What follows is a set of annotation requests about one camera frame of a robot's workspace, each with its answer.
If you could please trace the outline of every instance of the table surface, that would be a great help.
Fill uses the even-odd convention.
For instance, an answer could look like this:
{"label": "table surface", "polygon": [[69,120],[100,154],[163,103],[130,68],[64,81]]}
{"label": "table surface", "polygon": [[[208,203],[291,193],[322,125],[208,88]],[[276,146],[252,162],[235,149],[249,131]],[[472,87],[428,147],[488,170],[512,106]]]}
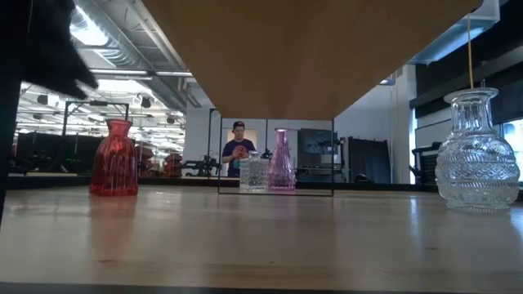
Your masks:
{"label": "table surface", "polygon": [[11,191],[0,281],[522,293],[523,207],[471,215],[417,192]]}

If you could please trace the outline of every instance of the baseball cap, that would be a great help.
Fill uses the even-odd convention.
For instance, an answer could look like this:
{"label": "baseball cap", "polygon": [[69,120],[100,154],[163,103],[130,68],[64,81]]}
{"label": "baseball cap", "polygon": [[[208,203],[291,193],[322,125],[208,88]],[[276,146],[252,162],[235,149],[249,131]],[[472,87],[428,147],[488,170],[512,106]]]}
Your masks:
{"label": "baseball cap", "polygon": [[244,127],[245,128],[245,124],[244,122],[235,122],[233,125],[232,125],[232,129],[234,130],[236,127]]}

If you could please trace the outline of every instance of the glass vase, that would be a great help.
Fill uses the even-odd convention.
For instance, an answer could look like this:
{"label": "glass vase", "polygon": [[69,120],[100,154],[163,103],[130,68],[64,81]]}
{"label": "glass vase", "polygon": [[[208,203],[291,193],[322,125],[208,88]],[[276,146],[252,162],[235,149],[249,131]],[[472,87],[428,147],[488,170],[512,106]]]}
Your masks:
{"label": "glass vase", "polygon": [[269,159],[260,158],[257,151],[249,151],[248,158],[239,160],[239,190],[246,193],[267,191]]}
{"label": "glass vase", "polygon": [[511,146],[494,130],[493,88],[450,93],[452,132],[440,147],[436,183],[448,208],[468,212],[507,209],[519,192],[520,170]]}
{"label": "glass vase", "polygon": [[109,135],[96,151],[89,193],[96,196],[137,195],[136,150],[127,137],[132,122],[108,119],[106,123]]}
{"label": "glass vase", "polygon": [[276,129],[276,147],[269,167],[270,191],[294,191],[295,189],[296,176],[288,148],[287,131],[285,128]]}

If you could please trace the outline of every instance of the pink glass vase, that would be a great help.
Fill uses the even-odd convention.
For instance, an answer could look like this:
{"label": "pink glass vase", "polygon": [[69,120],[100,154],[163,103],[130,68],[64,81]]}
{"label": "pink glass vase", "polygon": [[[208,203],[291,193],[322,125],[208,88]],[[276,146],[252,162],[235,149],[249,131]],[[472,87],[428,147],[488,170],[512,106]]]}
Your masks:
{"label": "pink glass vase", "polygon": [[132,122],[106,120],[109,135],[100,143],[92,168],[89,193],[96,196],[135,196],[138,194],[136,150],[127,137]]}
{"label": "pink glass vase", "polygon": [[287,129],[277,128],[275,152],[270,159],[269,190],[294,191],[295,185],[296,176],[288,149]]}

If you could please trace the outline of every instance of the blue shirt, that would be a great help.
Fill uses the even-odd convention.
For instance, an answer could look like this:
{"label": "blue shirt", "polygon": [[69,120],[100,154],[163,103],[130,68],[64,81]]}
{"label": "blue shirt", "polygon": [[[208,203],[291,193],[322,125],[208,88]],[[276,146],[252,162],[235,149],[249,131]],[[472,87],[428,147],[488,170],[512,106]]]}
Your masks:
{"label": "blue shirt", "polygon": [[231,140],[223,148],[223,154],[221,156],[231,156],[235,149],[240,149],[240,151],[243,151],[244,156],[240,158],[235,158],[229,162],[227,176],[231,177],[239,177],[239,160],[241,158],[248,158],[248,151],[256,151],[256,148],[254,148],[254,144],[250,140]]}

